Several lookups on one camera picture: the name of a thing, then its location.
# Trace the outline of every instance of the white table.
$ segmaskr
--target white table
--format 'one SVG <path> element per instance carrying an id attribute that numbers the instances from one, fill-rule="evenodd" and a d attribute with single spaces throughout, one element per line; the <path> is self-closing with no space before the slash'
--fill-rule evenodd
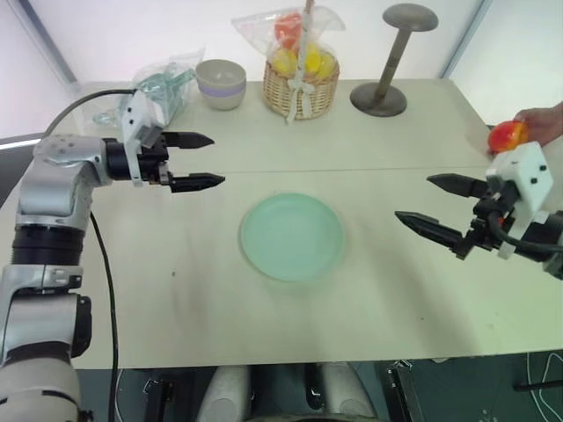
<path id="1" fill-rule="evenodd" d="M 562 347 L 560 281 L 523 258 L 503 261 L 475 250 L 460 261 L 393 215 L 412 210 L 468 227 L 474 200 L 425 181 L 439 172 L 482 178 L 489 163 L 486 129 L 457 88 L 448 81 L 397 81 L 409 108 L 377 119 L 348 103 L 357 84 L 340 83 L 329 114 L 292 127 L 264 108 L 258 84 L 249 86 L 234 112 L 197 104 L 171 129 L 200 130 L 216 146 L 172 151 L 171 168 L 178 175 L 216 171 L 225 183 L 174 195 L 127 182 L 95 192 L 93 211 L 115 278 L 120 366 L 414 359 Z M 245 213 L 269 195 L 292 191 L 333 207 L 346 232 L 339 265 L 304 285 L 268 279 L 238 248 Z M 5 262 L 16 203 L 12 193 L 0 210 Z M 80 293 L 92 298 L 93 336 L 74 364 L 107 368 L 106 277 L 91 230 L 82 262 Z"/>

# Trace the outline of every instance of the human hand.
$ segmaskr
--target human hand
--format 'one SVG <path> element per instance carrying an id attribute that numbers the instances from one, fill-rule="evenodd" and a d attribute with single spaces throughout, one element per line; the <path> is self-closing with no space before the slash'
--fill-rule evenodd
<path id="1" fill-rule="evenodd" d="M 529 108 L 516 114 L 514 120 L 526 123 L 528 139 L 541 146 L 563 135 L 563 102 L 551 108 Z"/>

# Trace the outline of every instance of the clear plastic bag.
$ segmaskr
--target clear plastic bag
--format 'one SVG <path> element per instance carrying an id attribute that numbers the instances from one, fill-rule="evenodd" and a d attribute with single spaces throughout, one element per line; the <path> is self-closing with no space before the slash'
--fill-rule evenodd
<path id="1" fill-rule="evenodd" d="M 263 54 L 282 76 L 296 73 L 299 56 L 299 37 L 302 31 L 303 8 L 289 8 L 236 18 L 232 24 L 245 39 Z M 305 77 L 308 80 L 330 76 L 336 65 L 333 51 L 319 42 L 324 31 L 343 31 L 344 22 L 325 6 L 314 6 L 305 58 Z"/>
<path id="2" fill-rule="evenodd" d="M 168 125 L 185 106 L 190 82 L 195 78 L 195 66 L 201 62 L 204 51 L 201 49 L 188 55 L 173 56 L 165 62 L 148 65 L 135 74 L 133 87 L 143 91 L 157 104 L 163 126 Z M 95 114 L 92 121 L 101 126 L 118 127 L 127 101 L 128 98 L 121 98 L 115 108 Z"/>

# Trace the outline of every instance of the black cord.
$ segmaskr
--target black cord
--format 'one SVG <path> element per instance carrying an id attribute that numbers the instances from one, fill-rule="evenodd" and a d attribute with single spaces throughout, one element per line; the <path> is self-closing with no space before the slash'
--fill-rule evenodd
<path id="1" fill-rule="evenodd" d="M 67 117 L 67 115 L 70 112 L 72 112 L 75 108 L 77 108 L 78 106 L 81 106 L 82 104 L 90 101 L 91 99 L 95 99 L 95 98 L 98 98 L 98 97 L 104 97 L 105 95 L 133 94 L 133 93 L 135 93 L 135 90 L 132 90 L 132 89 L 105 90 L 105 91 L 93 92 L 92 94 L 88 94 L 85 97 L 79 98 L 74 103 L 69 105 L 67 108 L 62 110 L 59 114 L 57 114 L 57 116 L 53 119 L 53 121 L 51 122 L 51 124 L 49 125 L 49 127 L 47 128 L 47 130 L 45 131 L 45 134 L 43 136 L 51 135 L 53 133 L 53 131 L 55 130 L 55 128 L 59 125 L 59 123 L 61 123 L 62 119 Z"/>
<path id="2" fill-rule="evenodd" d="M 499 213 L 491 213 L 487 217 L 489 228 L 497 239 L 500 239 L 507 244 L 512 244 L 522 251 L 537 253 L 563 253 L 563 246 L 558 244 L 536 244 L 535 242 L 526 242 L 525 240 L 514 239 L 502 229 L 501 222 L 499 221 L 500 218 L 501 215 Z"/>
<path id="3" fill-rule="evenodd" d="M 91 99 L 95 99 L 98 97 L 103 97 L 105 95 L 115 95 L 115 94 L 134 94 L 135 90 L 125 89 L 125 90 L 105 90 L 105 91 L 98 91 L 93 92 L 92 94 L 86 95 L 71 105 L 66 107 L 62 110 L 55 119 L 51 122 L 45 134 L 43 136 L 49 136 L 53 133 L 55 128 L 61 121 L 69 115 L 75 108 L 84 104 Z M 94 217 L 94 213 L 90 212 L 90 220 L 91 225 L 94 227 L 94 231 L 96 232 L 96 238 L 98 239 L 98 245 L 102 252 L 102 257 L 104 259 L 104 267 L 106 269 L 106 277 L 107 277 L 107 289 L 109 291 L 109 312 L 110 312 L 110 319 L 112 322 L 112 375 L 111 375 L 111 383 L 109 386 L 109 398 L 107 403 L 107 420 L 108 422 L 115 421 L 115 394 L 117 391 L 117 368 L 119 366 L 119 344 L 117 340 L 117 318 L 115 316 L 115 292 L 113 291 L 113 277 L 112 277 L 112 270 L 109 265 L 109 258 L 107 257 L 106 247 L 104 246 L 104 240 L 102 239 L 102 235 L 99 232 L 98 222 L 96 221 L 96 217 Z"/>

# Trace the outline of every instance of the yellow lemon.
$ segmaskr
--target yellow lemon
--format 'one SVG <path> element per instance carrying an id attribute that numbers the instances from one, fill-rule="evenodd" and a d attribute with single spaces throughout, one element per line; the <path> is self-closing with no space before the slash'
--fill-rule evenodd
<path id="1" fill-rule="evenodd" d="M 270 62 L 281 76 L 293 76 L 296 73 L 297 57 L 293 50 L 288 48 L 277 49 Z"/>
<path id="2" fill-rule="evenodd" d="M 325 79 L 326 77 L 329 77 L 334 72 L 334 66 L 336 66 L 334 56 L 326 51 L 321 52 L 317 79 Z"/>
<path id="3" fill-rule="evenodd" d="M 320 68 L 321 53 L 316 44 L 307 44 L 307 55 L 305 58 L 305 72 L 308 75 L 315 75 Z"/>

